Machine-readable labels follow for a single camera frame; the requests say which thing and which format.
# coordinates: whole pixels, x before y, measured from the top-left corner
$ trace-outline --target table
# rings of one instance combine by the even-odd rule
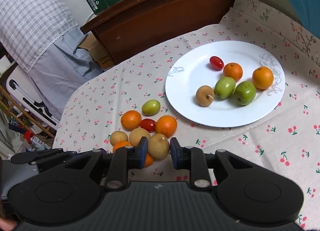
[[[221,40],[246,41],[272,53],[286,80],[284,96],[266,117],[250,125],[219,129],[198,125],[179,115],[164,91],[166,75],[185,53]],[[113,67],[81,86],[68,101],[53,148],[84,152],[104,148],[109,137],[123,130],[121,115],[141,111],[149,99],[161,110],[152,116],[174,116],[182,146],[205,153],[223,148],[298,183],[305,201],[297,223],[320,227],[320,59],[319,40],[290,18],[257,0],[236,0],[219,24],[209,25],[163,42]],[[216,181],[210,171],[212,183]],[[131,170],[130,180],[188,180],[188,171],[173,169],[168,156],[143,170]]]

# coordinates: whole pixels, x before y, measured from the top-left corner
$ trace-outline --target white plate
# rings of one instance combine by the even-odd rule
[[[247,106],[237,105],[232,98],[215,99],[209,107],[201,107],[195,94],[202,85],[214,87],[223,76],[209,64],[211,56],[220,57],[224,64],[236,62],[243,69],[237,82],[252,81],[253,71],[266,66],[274,75],[273,85],[257,90],[253,102]],[[207,126],[236,127],[257,121],[270,113],[282,98],[285,86],[284,72],[276,58],[265,49],[239,41],[221,41],[202,45],[182,56],[170,69],[165,92],[173,108],[187,119]]]

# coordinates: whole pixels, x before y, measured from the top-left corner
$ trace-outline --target tablecloth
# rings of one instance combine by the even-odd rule
[[[168,103],[164,83],[172,65],[185,53],[213,41],[256,44],[281,63],[286,79],[282,100],[266,117],[250,125],[220,129],[198,125]],[[123,130],[121,115],[141,111],[150,99],[161,103],[152,116],[172,115],[182,146],[205,153],[223,148],[298,183],[304,205],[297,223],[319,228],[320,218],[320,58],[319,40],[284,14],[257,0],[236,0],[219,24],[168,40],[122,62],[81,86],[68,101],[53,148],[84,152],[112,151],[109,137]],[[213,172],[212,183],[216,185]],[[174,170],[170,156],[143,170],[130,170],[130,180],[188,180]]]

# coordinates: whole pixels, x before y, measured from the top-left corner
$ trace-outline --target plaid fabric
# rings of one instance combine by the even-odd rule
[[[0,42],[26,73],[76,25],[63,0],[0,0]]]

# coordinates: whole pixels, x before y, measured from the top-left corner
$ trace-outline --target cherry tomato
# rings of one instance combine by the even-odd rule
[[[140,127],[147,130],[149,133],[156,131],[156,122],[152,119],[143,119],[140,123]]]
[[[222,59],[220,59],[220,58],[217,57],[217,56],[212,56],[209,61],[210,61],[211,66],[212,66],[214,69],[222,70],[223,67],[224,67],[224,64],[223,64]]]

